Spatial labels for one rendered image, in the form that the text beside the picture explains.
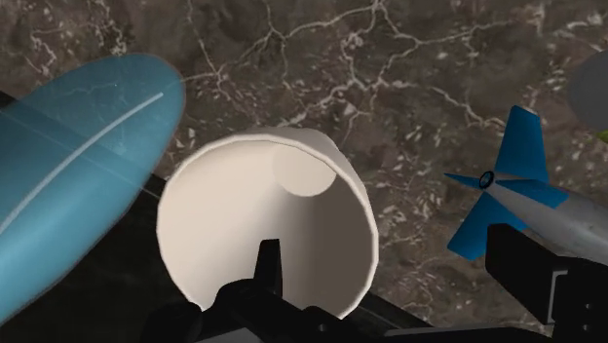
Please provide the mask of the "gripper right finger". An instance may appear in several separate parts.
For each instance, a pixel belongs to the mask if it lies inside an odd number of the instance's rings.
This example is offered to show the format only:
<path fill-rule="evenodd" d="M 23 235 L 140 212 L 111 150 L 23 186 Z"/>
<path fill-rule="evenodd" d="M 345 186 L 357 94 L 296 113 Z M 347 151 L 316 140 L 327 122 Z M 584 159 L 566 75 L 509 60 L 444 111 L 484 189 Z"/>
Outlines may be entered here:
<path fill-rule="evenodd" d="M 509 224 L 487 230 L 485 269 L 555 343 L 608 343 L 608 266 L 559 256 Z"/>

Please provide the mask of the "silver toy rocket blue fins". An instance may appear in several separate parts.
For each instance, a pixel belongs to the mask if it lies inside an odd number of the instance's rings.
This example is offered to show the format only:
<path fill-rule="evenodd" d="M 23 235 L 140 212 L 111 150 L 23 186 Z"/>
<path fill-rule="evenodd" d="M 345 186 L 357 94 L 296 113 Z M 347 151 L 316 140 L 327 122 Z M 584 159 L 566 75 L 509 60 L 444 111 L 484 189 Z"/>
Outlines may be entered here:
<path fill-rule="evenodd" d="M 513 106 L 494 168 L 478 177 L 449 177 L 481 192 L 447 244 L 449 250 L 474 260 L 486 252 L 488 226 L 505 223 L 608 266 L 608 209 L 550 185 L 538 115 Z"/>

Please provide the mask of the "white cup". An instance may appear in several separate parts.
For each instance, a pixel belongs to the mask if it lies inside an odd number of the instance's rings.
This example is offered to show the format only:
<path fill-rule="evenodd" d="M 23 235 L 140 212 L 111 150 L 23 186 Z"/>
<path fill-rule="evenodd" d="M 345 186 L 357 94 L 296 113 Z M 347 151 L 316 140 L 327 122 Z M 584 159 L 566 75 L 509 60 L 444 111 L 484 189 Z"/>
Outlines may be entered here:
<path fill-rule="evenodd" d="M 167 182 L 156 234 L 172 281 L 204 309 L 252 276 L 266 239 L 281 245 L 284 299 L 339 318 L 361 303 L 379 260 L 360 177 L 313 129 L 257 128 L 204 145 Z"/>

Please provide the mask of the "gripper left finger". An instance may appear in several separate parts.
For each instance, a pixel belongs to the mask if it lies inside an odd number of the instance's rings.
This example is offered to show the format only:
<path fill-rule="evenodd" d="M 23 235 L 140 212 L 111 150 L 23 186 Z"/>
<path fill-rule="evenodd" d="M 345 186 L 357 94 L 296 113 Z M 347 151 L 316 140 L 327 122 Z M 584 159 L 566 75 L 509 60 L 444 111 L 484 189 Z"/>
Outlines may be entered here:
<path fill-rule="evenodd" d="M 202 310 L 187 302 L 151 314 L 141 343 L 373 343 L 373 337 L 327 311 L 283 299 L 281 246 L 259 245 L 253 277 L 222 286 Z"/>

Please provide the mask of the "grey round object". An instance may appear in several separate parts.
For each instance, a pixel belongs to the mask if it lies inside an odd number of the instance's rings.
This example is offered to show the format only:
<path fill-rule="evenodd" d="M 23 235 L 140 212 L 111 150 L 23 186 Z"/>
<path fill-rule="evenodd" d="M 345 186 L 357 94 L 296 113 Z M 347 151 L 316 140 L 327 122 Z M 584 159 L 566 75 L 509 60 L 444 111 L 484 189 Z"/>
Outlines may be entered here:
<path fill-rule="evenodd" d="M 575 70 L 568 83 L 567 102 L 590 129 L 608 131 L 608 50 L 590 56 Z"/>

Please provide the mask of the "translucent blue oval object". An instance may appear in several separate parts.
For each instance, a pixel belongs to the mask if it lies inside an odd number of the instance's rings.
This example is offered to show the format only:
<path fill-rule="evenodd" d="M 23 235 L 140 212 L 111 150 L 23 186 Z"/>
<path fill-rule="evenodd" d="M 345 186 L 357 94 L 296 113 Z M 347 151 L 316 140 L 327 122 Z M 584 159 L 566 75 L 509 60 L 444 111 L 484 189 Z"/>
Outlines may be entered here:
<path fill-rule="evenodd" d="M 87 62 L 0 108 L 0 325 L 121 219 L 184 107 L 174 66 L 127 54 Z"/>

